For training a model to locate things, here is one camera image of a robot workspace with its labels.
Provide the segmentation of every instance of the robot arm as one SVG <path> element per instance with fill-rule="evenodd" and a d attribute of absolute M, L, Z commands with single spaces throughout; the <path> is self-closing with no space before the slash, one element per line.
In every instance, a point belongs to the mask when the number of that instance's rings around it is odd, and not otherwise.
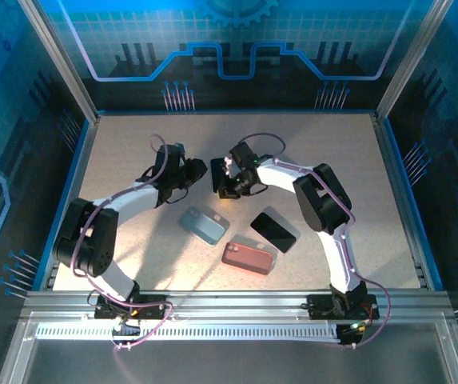
<path fill-rule="evenodd" d="M 78 254 L 77 269 L 87 274 L 99 288 L 111 297 L 137 302 L 139 285 L 113 262 L 117 228 L 134 216 L 169 202 L 174 190 L 187 190 L 207 171 L 200 159 L 186 159 L 181 144 L 168 145 L 168 162 L 161 176 L 140 189 L 161 169 L 165 148 L 157 152 L 156 162 L 132 185 L 134 191 L 122 195 L 105 206 L 94 219 Z M 70 266 L 72 254 L 88 217 L 106 199 L 92 202 L 81 198 L 73 200 L 63 219 L 54 243 L 53 254 L 58 261 Z"/>
<path fill-rule="evenodd" d="M 307 224 L 317 232 L 325 249 L 330 268 L 330 289 L 333 293 L 333 309 L 339 316 L 350 314 L 367 297 L 365 282 L 356 271 L 351 242 L 346 231 L 344 240 L 348 257 L 344 255 L 342 231 L 348 215 L 326 194 L 319 182 L 311 175 L 300 171 L 310 169 L 329 186 L 336 196 L 351 209 L 351 202 L 332 169 L 326 164 L 316 167 L 294 166 L 265 155 L 259 158 L 245 142 L 231 149 L 225 158 L 223 181 L 218 187 L 220 198 L 251 196 L 256 184 L 277 186 L 297 196 L 301 213 Z"/>

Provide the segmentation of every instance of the table surface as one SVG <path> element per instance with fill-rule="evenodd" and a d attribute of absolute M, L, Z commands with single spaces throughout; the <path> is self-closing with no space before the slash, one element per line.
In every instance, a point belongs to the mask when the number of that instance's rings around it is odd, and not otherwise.
<path fill-rule="evenodd" d="M 397 212 L 372 123 L 367 114 L 198 114 L 105 116 L 101 119 L 80 197 L 110 196 L 131 185 L 154 164 L 149 136 L 181 142 L 189 158 L 212 158 L 247 134 L 273 132 L 287 143 L 286 162 L 329 164 L 352 200 L 356 224 L 351 240 L 356 264 L 367 278 L 387 287 L 417 288 L 419 282 Z M 251 138 L 259 154 L 280 149 L 273 138 Z M 183 230 L 178 221 L 190 206 L 216 212 L 229 222 L 215 246 Z M 265 210 L 297 237 L 286 254 L 274 250 L 250 223 Z M 268 276 L 221 263 L 225 244 L 261 243 L 274 257 Z M 114 260 L 143 290 L 314 290 L 329 286 L 329 267 L 321 241 L 305 223 L 297 199 L 270 187 L 251 198 L 220 200 L 213 193 L 210 170 L 174 205 L 147 211 L 118 228 Z M 60 266 L 55 290 L 90 290 Z"/>

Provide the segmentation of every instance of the gear graphic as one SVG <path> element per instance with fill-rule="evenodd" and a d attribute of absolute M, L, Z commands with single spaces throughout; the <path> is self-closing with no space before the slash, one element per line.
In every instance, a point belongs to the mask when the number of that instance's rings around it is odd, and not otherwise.
<path fill-rule="evenodd" d="M 0 35 L 8 38 L 22 22 L 22 10 L 17 0 L 0 0 Z"/>
<path fill-rule="evenodd" d="M 270 15 L 272 6 L 278 6 L 277 0 L 197 0 L 198 7 L 213 22 L 223 26 L 232 24 L 238 28 L 241 24 L 250 26 L 251 22 L 260 22 L 261 17 Z"/>

